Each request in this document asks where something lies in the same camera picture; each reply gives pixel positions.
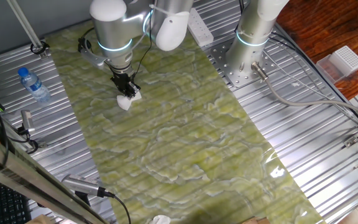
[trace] blue led ring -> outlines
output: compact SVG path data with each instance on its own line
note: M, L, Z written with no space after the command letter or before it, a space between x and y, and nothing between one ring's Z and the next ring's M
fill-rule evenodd
M131 45L131 43L132 43L132 39L129 41L128 44L126 44L126 45L123 46L123 47L120 47L120 48L118 48L118 49L110 49L110 48L107 48L107 47L103 47L103 46L100 44L100 42L98 41L99 46L100 46L102 49L108 50L108 51L120 51L120 50L124 50L125 48L129 47L129 46Z
M262 46L262 45L266 44L266 42L268 41L268 39L267 39L265 42L263 42L263 43L261 43L261 44L250 44L250 43L247 43L247 42L245 42L245 41L243 41L243 40L241 39L238 30L237 30L236 34L237 34L237 38L238 38L243 44L246 44L246 45L251 46L251 47Z

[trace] white cloth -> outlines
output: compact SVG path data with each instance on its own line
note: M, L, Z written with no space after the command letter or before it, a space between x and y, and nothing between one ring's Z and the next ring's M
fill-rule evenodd
M171 222L171 218L165 215L157 215L149 222L149 224L169 224Z

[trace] metal mounting plate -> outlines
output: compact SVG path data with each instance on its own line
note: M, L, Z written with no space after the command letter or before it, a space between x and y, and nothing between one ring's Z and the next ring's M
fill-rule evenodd
M226 52L230 49L232 45L232 40L223 42L217 46L211 48L211 56L215 59L215 62L218 64L218 67L223 71L226 77L235 87L242 87L256 79L259 78L258 74L255 72L248 75L236 75L234 68L230 67L226 62ZM265 53L262 53L262 61L259 62L259 65L266 72L266 74L276 71L277 66L266 56Z

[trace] gray cable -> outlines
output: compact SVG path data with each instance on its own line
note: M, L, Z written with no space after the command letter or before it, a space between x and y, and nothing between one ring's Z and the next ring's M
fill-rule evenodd
M341 105L341 106L345 106L347 108L350 109L354 109L355 111L358 112L358 108L350 105L348 103L344 103L344 102L340 102L340 101L336 101L336 100L320 100L320 101L312 101L312 102L301 102L301 103L295 103L295 102L291 102L288 101L284 98L282 98L273 88L272 84L270 83L269 79L265 80L266 85L270 88L270 91L273 93L273 95L275 95L277 97L278 100L280 100L282 103L285 103L286 105L290 105L290 106L310 106L310 105L320 105L320 104L333 104L333 105Z
M305 87L307 87L308 89L310 89L311 91L325 97L327 100L331 100L328 96L324 95L323 94L323 91L320 89L320 87L317 85L317 83L310 77L310 75L308 74L308 72L306 71L306 69L302 66L302 64L292 55L292 53L287 50L287 48L281 46L278 44L278 42L274 42L273 40L269 39L269 41L273 42L274 44L276 44L277 46L281 47L283 50L285 50L289 55L291 55L291 57L298 63L298 65L302 68L302 70L304 71L304 73L306 74L306 76L313 82L314 86L321 92L319 93L318 91L310 88L308 85L304 84L303 82L301 82L299 79L291 76L288 72L286 72L281 66L279 66L279 64L277 62L275 62L271 57L270 55L264 51L264 53L266 54L266 56L268 58L271 59L271 61L279 68L281 69L281 71L283 71L286 75L288 75L289 77L291 77L292 79L296 80L297 82L301 83L302 85L304 85ZM352 121L354 121L355 123L358 124L358 119L355 119L345 108L341 108L340 106L338 105L335 105L335 107L341 111L345 116L347 116L349 119L351 119Z

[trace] metal clamp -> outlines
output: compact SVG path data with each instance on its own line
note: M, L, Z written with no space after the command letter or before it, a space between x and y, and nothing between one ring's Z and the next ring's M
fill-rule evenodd
M262 70L262 68L259 66L258 63L254 62L251 64L251 68L253 69L253 71L255 71L256 73L258 73L258 75L260 76L260 78L262 79L262 81L265 81L266 79L268 79L269 77L267 76L267 74L265 73L265 71Z
M349 138L348 140L346 140L343 144L349 148L351 146L353 146L354 144L358 143L358 137L353 136L351 138Z

